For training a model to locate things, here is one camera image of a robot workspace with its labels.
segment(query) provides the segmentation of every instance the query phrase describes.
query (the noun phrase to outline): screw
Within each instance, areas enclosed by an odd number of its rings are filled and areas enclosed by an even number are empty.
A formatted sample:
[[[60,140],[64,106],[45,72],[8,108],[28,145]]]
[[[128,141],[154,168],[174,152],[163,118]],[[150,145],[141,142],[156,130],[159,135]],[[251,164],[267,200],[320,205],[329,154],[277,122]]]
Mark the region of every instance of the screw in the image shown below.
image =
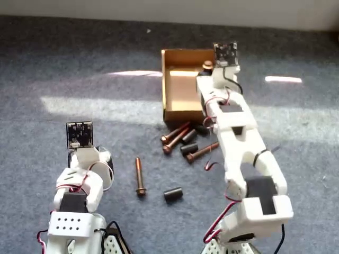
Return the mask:
[[[167,135],[163,135],[161,137],[162,144],[168,144],[171,138],[173,138],[175,135],[177,135],[179,132],[181,132],[183,129],[185,129],[187,126],[190,125],[190,122],[186,122],[183,125],[181,125],[179,128],[175,129],[174,131],[170,132]]]
[[[146,194],[146,189],[144,188],[144,184],[142,182],[142,167],[140,158],[136,158],[136,171],[137,171],[137,182],[138,188],[136,190],[138,196],[144,196]]]
[[[198,152],[195,153],[189,153],[186,155],[186,159],[189,162],[189,164],[193,163],[196,159],[198,159],[200,156],[203,156],[204,154],[208,153],[210,150],[213,150],[219,146],[219,142],[215,142],[211,144],[210,146],[207,146]]]
[[[180,132],[180,134],[179,134],[178,136],[176,136],[169,144],[164,145],[164,146],[163,146],[163,151],[164,151],[164,153],[167,154],[167,155],[169,155],[169,154],[172,152],[174,146],[175,146],[176,144],[179,143],[179,141],[182,139],[182,137],[185,136],[186,133],[187,133],[189,130],[190,130],[190,128],[187,127],[185,130],[183,130],[182,132]]]

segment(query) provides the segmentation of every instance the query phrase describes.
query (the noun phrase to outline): circuit board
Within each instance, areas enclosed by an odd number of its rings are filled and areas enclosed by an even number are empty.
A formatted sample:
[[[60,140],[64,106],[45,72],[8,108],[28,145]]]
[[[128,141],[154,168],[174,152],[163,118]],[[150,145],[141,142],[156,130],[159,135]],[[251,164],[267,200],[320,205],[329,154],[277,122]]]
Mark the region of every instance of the circuit board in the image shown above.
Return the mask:
[[[216,67],[229,67],[239,65],[236,42],[232,42],[230,44],[214,43],[213,48]]]
[[[66,123],[67,148],[93,147],[92,121]]]

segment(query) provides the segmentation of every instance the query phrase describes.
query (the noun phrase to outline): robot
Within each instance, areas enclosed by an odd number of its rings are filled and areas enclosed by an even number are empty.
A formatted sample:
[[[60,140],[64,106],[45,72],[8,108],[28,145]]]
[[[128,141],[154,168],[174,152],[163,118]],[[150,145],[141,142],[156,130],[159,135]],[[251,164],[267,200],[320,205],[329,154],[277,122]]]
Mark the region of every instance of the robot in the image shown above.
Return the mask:
[[[197,92],[204,123],[210,122],[225,158],[225,196],[232,202],[207,231],[202,254],[254,254],[258,251],[250,240],[269,237],[280,228],[284,237],[284,224],[293,217],[293,209],[284,175],[266,148],[237,82],[237,43],[215,43],[213,47],[214,69],[210,75],[205,71],[197,76]],[[252,164],[260,176],[244,178],[243,163]],[[226,215],[234,205],[235,211]]]
[[[68,167],[56,182],[56,194],[42,254],[131,253],[115,221],[96,213],[104,191],[114,182],[109,151],[93,146],[92,122],[66,124]]]

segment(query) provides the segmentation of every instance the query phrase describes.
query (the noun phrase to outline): cardboard box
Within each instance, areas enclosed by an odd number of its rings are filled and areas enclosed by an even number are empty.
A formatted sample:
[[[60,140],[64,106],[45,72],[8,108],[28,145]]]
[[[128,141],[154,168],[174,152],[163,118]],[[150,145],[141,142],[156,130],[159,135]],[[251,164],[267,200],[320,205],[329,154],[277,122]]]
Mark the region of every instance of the cardboard box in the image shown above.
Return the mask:
[[[196,76],[204,61],[213,62],[211,49],[162,50],[164,121],[204,119],[197,96]]]

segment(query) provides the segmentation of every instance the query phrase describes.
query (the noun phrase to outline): white wall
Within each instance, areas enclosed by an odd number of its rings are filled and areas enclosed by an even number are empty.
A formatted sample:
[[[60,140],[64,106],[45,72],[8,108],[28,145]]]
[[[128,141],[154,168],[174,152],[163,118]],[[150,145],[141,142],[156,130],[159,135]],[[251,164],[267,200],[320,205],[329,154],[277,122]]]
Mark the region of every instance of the white wall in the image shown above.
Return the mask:
[[[339,30],[339,0],[0,0],[0,14]]]

